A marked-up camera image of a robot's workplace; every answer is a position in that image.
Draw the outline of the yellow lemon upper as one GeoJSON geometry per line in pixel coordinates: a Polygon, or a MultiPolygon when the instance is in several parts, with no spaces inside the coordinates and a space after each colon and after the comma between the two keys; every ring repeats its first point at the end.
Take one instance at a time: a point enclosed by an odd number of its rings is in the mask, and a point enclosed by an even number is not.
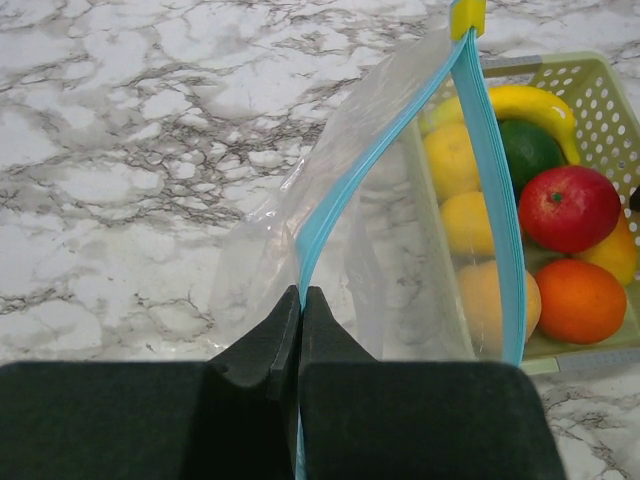
{"type": "Polygon", "coordinates": [[[437,128],[424,138],[423,145],[439,201],[480,190],[479,172],[464,124],[449,123],[437,128]]]}

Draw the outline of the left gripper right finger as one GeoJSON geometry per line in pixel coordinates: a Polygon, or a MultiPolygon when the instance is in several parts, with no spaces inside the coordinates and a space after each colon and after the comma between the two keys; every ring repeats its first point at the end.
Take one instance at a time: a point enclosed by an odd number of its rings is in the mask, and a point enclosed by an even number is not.
{"type": "Polygon", "coordinates": [[[383,362],[321,291],[302,314],[301,479],[562,479],[532,381],[496,362],[383,362]]]}

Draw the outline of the yellow lemon lower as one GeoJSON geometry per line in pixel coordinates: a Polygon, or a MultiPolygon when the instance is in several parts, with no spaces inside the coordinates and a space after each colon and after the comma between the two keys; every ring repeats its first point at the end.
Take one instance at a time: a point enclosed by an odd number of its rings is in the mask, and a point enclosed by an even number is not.
{"type": "Polygon", "coordinates": [[[449,249],[454,254],[494,256],[495,245],[482,192],[465,192],[440,207],[449,249]]]}

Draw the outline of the yellow orange mango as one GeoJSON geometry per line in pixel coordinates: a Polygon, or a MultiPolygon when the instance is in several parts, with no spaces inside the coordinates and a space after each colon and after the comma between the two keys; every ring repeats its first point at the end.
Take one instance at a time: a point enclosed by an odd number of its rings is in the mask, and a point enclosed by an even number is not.
{"type": "Polygon", "coordinates": [[[629,285],[635,277],[638,253],[624,212],[620,212],[616,227],[609,236],[572,257],[600,266],[623,286],[629,285]]]}

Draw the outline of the pale green plastic basket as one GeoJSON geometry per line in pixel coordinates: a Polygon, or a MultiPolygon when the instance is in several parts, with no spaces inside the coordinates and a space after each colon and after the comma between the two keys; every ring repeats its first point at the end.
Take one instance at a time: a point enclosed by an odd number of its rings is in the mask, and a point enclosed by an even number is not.
{"type": "MultiPolygon", "coordinates": [[[[623,206],[632,243],[639,243],[639,214],[632,198],[639,185],[639,122],[606,59],[595,52],[576,52],[506,59],[484,59],[484,75],[496,85],[519,81],[539,87],[564,100],[576,114],[581,162],[604,174],[614,185],[623,206]]],[[[470,339],[461,309],[454,270],[463,259],[451,256],[444,237],[431,174],[419,145],[417,123],[402,135],[417,222],[427,253],[427,270],[434,274],[435,318],[444,333],[461,347],[465,359],[478,353],[470,339]]],[[[627,310],[620,329],[599,343],[579,346],[557,342],[536,333],[526,344],[521,363],[529,375],[589,370],[639,359],[639,280],[625,288],[627,310]]]]}

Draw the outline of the yellow banana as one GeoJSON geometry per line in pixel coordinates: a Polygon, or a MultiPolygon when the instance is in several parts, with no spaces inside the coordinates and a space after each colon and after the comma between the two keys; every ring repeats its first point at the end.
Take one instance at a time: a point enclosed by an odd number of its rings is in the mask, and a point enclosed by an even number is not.
{"type": "MultiPolygon", "coordinates": [[[[575,116],[566,102],[546,90],[528,85],[490,87],[489,98],[498,120],[518,119],[542,128],[560,146],[570,165],[581,157],[575,143],[575,116]]],[[[463,113],[458,97],[448,98],[419,119],[422,135],[448,123],[461,123],[463,113]]]]}

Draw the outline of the orange tangerine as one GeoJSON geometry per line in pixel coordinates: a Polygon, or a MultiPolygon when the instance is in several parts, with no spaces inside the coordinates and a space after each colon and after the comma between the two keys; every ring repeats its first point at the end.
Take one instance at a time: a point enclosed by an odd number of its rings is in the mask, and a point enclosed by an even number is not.
{"type": "Polygon", "coordinates": [[[604,341],[621,328],[626,292],[604,268],[576,259],[555,260],[534,275],[541,296],[538,329],[577,345],[604,341]]]}

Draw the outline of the yellow lemon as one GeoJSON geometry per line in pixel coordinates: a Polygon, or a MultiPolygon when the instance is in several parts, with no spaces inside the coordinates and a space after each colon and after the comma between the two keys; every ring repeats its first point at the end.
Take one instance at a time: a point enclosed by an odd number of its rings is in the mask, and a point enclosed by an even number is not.
{"type": "Polygon", "coordinates": [[[454,254],[494,256],[495,245],[482,192],[465,192],[440,207],[449,249],[454,254]]]}
{"type": "Polygon", "coordinates": [[[423,145],[439,201],[480,190],[479,172],[464,124],[449,123],[437,128],[424,138],[423,145]]]}

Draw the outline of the green avocado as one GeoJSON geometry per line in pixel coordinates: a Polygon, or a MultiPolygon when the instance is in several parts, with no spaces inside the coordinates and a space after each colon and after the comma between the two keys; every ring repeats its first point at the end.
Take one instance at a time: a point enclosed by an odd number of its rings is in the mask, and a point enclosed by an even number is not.
{"type": "Polygon", "coordinates": [[[499,122],[516,199],[540,173],[566,164],[557,142],[541,127],[519,119],[499,122]]]}

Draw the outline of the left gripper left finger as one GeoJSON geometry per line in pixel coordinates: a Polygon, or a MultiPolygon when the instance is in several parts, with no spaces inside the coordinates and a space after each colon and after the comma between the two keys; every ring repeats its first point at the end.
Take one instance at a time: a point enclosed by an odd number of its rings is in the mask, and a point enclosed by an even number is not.
{"type": "Polygon", "coordinates": [[[1,369],[5,479],[290,479],[299,294],[208,361],[1,369]]]}

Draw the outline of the red apple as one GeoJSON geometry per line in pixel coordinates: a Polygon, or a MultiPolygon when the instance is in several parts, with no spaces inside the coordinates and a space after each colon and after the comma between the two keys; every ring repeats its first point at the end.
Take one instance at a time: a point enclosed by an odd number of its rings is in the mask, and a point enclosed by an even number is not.
{"type": "Polygon", "coordinates": [[[613,184],[583,166],[544,171],[523,189],[518,207],[521,226],[539,246],[580,253],[615,229],[622,210],[613,184]]]}

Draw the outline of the clear zip top bag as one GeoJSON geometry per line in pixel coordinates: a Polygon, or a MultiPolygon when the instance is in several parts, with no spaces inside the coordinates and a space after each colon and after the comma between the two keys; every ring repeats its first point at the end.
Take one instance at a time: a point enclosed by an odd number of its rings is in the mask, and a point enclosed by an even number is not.
{"type": "Polygon", "coordinates": [[[352,90],[312,150],[228,234],[210,306],[227,343],[266,318],[289,287],[301,315],[317,287],[343,329],[377,360],[522,361],[526,272],[498,122],[477,40],[482,1],[455,1],[447,28],[387,57],[352,90]],[[402,135],[458,97],[495,245],[502,353],[465,359],[435,318],[436,278],[417,222],[402,135]]]}

